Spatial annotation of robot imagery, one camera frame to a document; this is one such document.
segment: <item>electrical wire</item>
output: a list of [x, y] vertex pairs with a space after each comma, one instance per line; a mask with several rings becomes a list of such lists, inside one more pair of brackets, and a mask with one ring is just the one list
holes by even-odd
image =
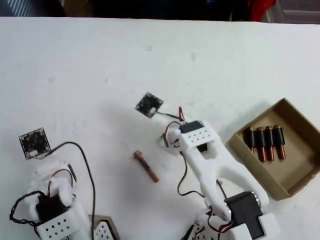
[[171, 117], [173, 119], [178, 119], [180, 122], [183, 122], [185, 120], [185, 116], [184, 116], [184, 113], [182, 111], [182, 107], [179, 106], [179, 116], [176, 116], [176, 115], [173, 115], [173, 114], [169, 114], [169, 113], [166, 113], [166, 112], [160, 112], [160, 111], [156, 111], [155, 113], [156, 114], [161, 114], [161, 115], [166, 115], [168, 117]]
[[184, 119], [183, 119], [182, 117], [180, 117], [180, 116], [175, 116], [175, 115], [172, 115], [172, 114], [169, 114], [169, 113], [159, 112], [159, 111], [156, 111], [155, 113], [156, 113], [156, 114], [161, 114], [161, 115], [166, 115], [166, 116], [171, 117], [171, 118], [173, 118], [173, 119], [178, 119], [178, 120], [181, 121], [181, 122], [184, 121]]
[[180, 196], [186, 196], [186, 195], [189, 195], [189, 194], [192, 194], [192, 193], [196, 193], [196, 194], [198, 194], [198, 195], [200, 195], [201, 197], [204, 198], [205, 196], [203, 196], [200, 192], [195, 191], [195, 190], [188, 191], [188, 192], [185, 192], [185, 193], [180, 193], [180, 185], [182, 184], [182, 182], [184, 181], [184, 179], [186, 178], [187, 173], [188, 173], [188, 165], [187, 165], [186, 157], [184, 156], [184, 154], [183, 154], [182, 151], [180, 152], [180, 154], [182, 155], [183, 160], [184, 160], [185, 170], [184, 170], [184, 174], [183, 174], [181, 180], [179, 181], [178, 186], [177, 186], [177, 189], [176, 189], [177, 192], [178, 192], [178, 194], [179, 194]]
[[66, 142], [63, 142], [60, 145], [56, 146], [52, 150], [50, 150], [43, 157], [37, 157], [37, 159], [41, 160], [41, 159], [46, 158], [47, 156], [53, 154], [56, 150], [58, 150], [59, 148], [61, 148], [62, 146], [66, 145], [66, 144], [75, 145], [81, 151], [81, 154], [83, 156], [83, 159], [84, 159], [84, 162], [85, 162], [85, 165], [86, 165], [86, 169], [87, 169], [89, 177], [90, 177], [90, 181], [91, 181], [91, 184], [92, 184], [92, 193], [93, 193], [92, 215], [91, 215], [91, 239], [94, 240], [95, 239], [94, 238], [95, 237], [95, 235], [94, 235], [94, 231], [95, 231], [94, 225], [95, 225], [95, 211], [96, 211], [96, 187], [95, 187], [94, 179], [93, 179], [92, 174], [91, 174], [91, 170], [90, 170], [90, 167], [89, 167], [89, 164], [88, 164], [88, 160], [87, 160], [86, 154], [85, 154], [84, 150], [82, 149], [82, 147], [76, 142], [66, 141]]
[[221, 232], [218, 233], [218, 238], [217, 238], [217, 240], [220, 240], [221, 234], [226, 233], [228, 230], [230, 230], [230, 229], [233, 227], [233, 222], [230, 221], [228, 224], [225, 224], [225, 225], [226, 225], [225, 229], [222, 228], [222, 229], [221, 229]]
[[168, 130], [169, 130], [169, 127], [170, 127], [172, 124], [178, 124], [178, 125], [181, 126], [181, 123], [178, 122], [178, 121], [172, 121], [172, 122], [170, 122], [170, 123], [166, 126], [166, 128], [165, 128], [165, 130], [164, 130], [164, 133], [163, 133], [163, 140], [164, 140], [164, 143], [165, 143], [165, 145], [166, 145], [167, 148], [169, 147], [169, 142], [168, 142], [168, 140], [167, 140]]
[[13, 207], [11, 208], [11, 212], [9, 215], [9, 219], [10, 221], [13, 221], [16, 224], [29, 224], [32, 227], [37, 227], [39, 225], [39, 223], [36, 223], [35, 221], [31, 221], [31, 220], [27, 220], [27, 219], [16, 219], [14, 217], [16, 209], [18, 207], [18, 204], [25, 198], [30, 197], [32, 195], [36, 195], [36, 194], [40, 194], [41, 197], [46, 197], [46, 195], [42, 192], [42, 191], [32, 191], [30, 193], [27, 193], [25, 195], [23, 195], [22, 197], [20, 197], [17, 201], [15, 201], [15, 204], [13, 205]]
[[[66, 171], [66, 172], [68, 172], [68, 173], [70, 174], [71, 187], [73, 188], [73, 187], [74, 187], [74, 178], [72, 177], [72, 173], [71, 173], [68, 169], [65, 169], [65, 168], [59, 169], [58, 171], [55, 171], [55, 172], [51, 175], [51, 177], [55, 176], [56, 174], [58, 174], [58, 173], [60, 173], [60, 172], [62, 172], [62, 171]], [[51, 183], [52, 183], [52, 182], [49, 181], [49, 184], [48, 184], [48, 197], [50, 197], [50, 195], [51, 195], [51, 193], [50, 193]]]
[[182, 118], [183, 120], [185, 120], [184, 112], [182, 111], [181, 106], [179, 106], [179, 118]]
[[205, 230], [205, 226], [203, 226], [198, 232], [195, 233], [194, 235], [194, 239], [196, 239], [197, 237], [199, 237], [199, 235]]
[[226, 192], [225, 192], [225, 190], [223, 189], [221, 183], [220, 183], [218, 180], [216, 180], [216, 184], [218, 184], [218, 186], [220, 187], [221, 192], [222, 192], [222, 194], [223, 194], [223, 196], [224, 196], [224, 199], [227, 199]]

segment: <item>cardboard box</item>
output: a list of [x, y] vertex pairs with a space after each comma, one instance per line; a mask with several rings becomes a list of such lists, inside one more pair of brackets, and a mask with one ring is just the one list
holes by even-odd
[[[280, 125], [285, 138], [286, 159], [260, 162], [245, 144], [248, 127]], [[278, 101], [237, 131], [228, 142], [244, 165], [276, 200], [299, 192], [320, 170], [320, 132], [287, 99]]]

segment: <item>white table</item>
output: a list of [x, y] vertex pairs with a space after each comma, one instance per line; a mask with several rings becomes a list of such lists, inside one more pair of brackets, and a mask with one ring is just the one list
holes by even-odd
[[[197, 195], [177, 194], [183, 160], [156, 142], [169, 119], [134, 110], [146, 92], [172, 113], [181, 105], [208, 120], [225, 142], [282, 97], [320, 127], [317, 25], [0, 18], [0, 32], [2, 239], [37, 238], [31, 227], [10, 222], [9, 212], [39, 163], [24, 159], [18, 136], [39, 127], [52, 147], [67, 140], [83, 146], [96, 214], [111, 216], [123, 240], [180, 239], [205, 207]], [[135, 150], [158, 183], [133, 160]], [[50, 159], [72, 164], [89, 213], [92, 188], [79, 151], [66, 146]], [[294, 197], [271, 200], [266, 210], [282, 228], [278, 239], [318, 238], [319, 184], [316, 176]], [[199, 189], [190, 171], [182, 189]], [[28, 217], [27, 209], [17, 217]]]

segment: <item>perforated white plate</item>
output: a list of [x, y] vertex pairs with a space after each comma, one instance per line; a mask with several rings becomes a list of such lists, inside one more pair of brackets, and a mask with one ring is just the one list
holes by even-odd
[[114, 240], [108, 224], [101, 221], [94, 231], [94, 240]]

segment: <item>black wire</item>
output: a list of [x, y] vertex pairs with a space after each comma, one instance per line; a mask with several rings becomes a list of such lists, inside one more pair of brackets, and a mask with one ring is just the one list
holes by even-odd
[[94, 179], [92, 177], [92, 174], [91, 174], [91, 170], [90, 170], [90, 167], [89, 167], [89, 164], [88, 164], [88, 161], [87, 161], [87, 157], [86, 157], [86, 154], [84, 152], [84, 150], [82, 149], [82, 147], [76, 143], [76, 142], [73, 142], [73, 141], [66, 141], [66, 142], [63, 142], [61, 143], [60, 145], [56, 146], [55, 148], [53, 148], [52, 150], [50, 150], [46, 155], [44, 155], [43, 157], [41, 158], [37, 158], [37, 159], [44, 159], [45, 157], [53, 154], [56, 150], [58, 150], [59, 148], [61, 148], [62, 146], [66, 145], [66, 144], [72, 144], [72, 145], [75, 145], [77, 146], [81, 153], [82, 153], [82, 156], [83, 156], [83, 159], [84, 159], [84, 162], [85, 162], [85, 165], [86, 165], [86, 169], [88, 171], [88, 174], [89, 174], [89, 177], [90, 177], [90, 181], [91, 181], [91, 184], [92, 184], [92, 190], [93, 190], [93, 203], [92, 203], [92, 215], [91, 215], [91, 239], [94, 240], [95, 238], [95, 235], [94, 235], [94, 224], [95, 224], [95, 209], [96, 209], [96, 187], [95, 187], [95, 182], [94, 182]]
[[161, 115], [166, 115], [168, 117], [171, 117], [173, 119], [178, 119], [180, 122], [183, 122], [184, 119], [182, 117], [179, 117], [179, 116], [175, 116], [175, 115], [172, 115], [172, 114], [169, 114], [169, 113], [165, 113], [165, 112], [159, 112], [159, 111], [156, 111], [155, 112], [156, 114], [161, 114]]
[[46, 195], [42, 192], [42, 191], [32, 191], [30, 193], [27, 193], [25, 195], [23, 195], [22, 197], [20, 197], [17, 201], [15, 201], [15, 204], [13, 205], [13, 207], [11, 208], [11, 212], [9, 215], [9, 219], [10, 221], [13, 221], [16, 224], [29, 224], [32, 227], [37, 227], [39, 225], [39, 223], [36, 223], [35, 221], [31, 221], [31, 220], [27, 220], [27, 219], [16, 219], [14, 217], [14, 214], [16, 212], [16, 209], [18, 207], [18, 204], [25, 198], [32, 196], [32, 195], [36, 195], [36, 194], [40, 194], [42, 197], [46, 197]]
[[187, 160], [186, 160], [184, 154], [182, 153], [182, 151], [180, 152], [180, 154], [182, 155], [182, 157], [183, 157], [183, 159], [184, 159], [185, 170], [184, 170], [184, 174], [183, 174], [181, 180], [180, 180], [179, 183], [178, 183], [178, 187], [177, 187], [177, 189], [176, 189], [177, 192], [178, 192], [178, 194], [179, 194], [180, 196], [186, 196], [186, 195], [188, 195], [188, 194], [196, 193], [196, 194], [199, 194], [201, 197], [204, 198], [205, 196], [203, 196], [200, 192], [194, 191], [194, 190], [193, 190], [193, 191], [188, 191], [188, 192], [186, 192], [186, 193], [180, 193], [180, 185], [182, 184], [182, 182], [183, 182], [184, 179], [186, 178], [187, 172], [188, 172]]
[[210, 222], [209, 222], [209, 220], [210, 220], [210, 218], [213, 216], [213, 214], [214, 214], [214, 210], [212, 209], [212, 206], [210, 206], [210, 215], [208, 216], [208, 219], [207, 219], [207, 223], [208, 223], [208, 226], [213, 230], [213, 231], [215, 231], [215, 232], [217, 232], [217, 233], [219, 233], [219, 230], [218, 229], [216, 229], [214, 226], [212, 226], [211, 224], [210, 224]]
[[225, 190], [223, 189], [223, 187], [221, 186], [221, 183], [220, 183], [218, 180], [216, 180], [216, 183], [217, 183], [218, 186], [220, 187], [221, 192], [222, 192], [222, 194], [223, 194], [223, 196], [224, 196], [224, 199], [227, 199], [226, 192], [225, 192]]
[[38, 232], [38, 230], [37, 230], [37, 226], [34, 226], [34, 227], [33, 227], [33, 230], [34, 230], [35, 234], [41, 239], [41, 237], [40, 237], [40, 235], [39, 235], [39, 232]]

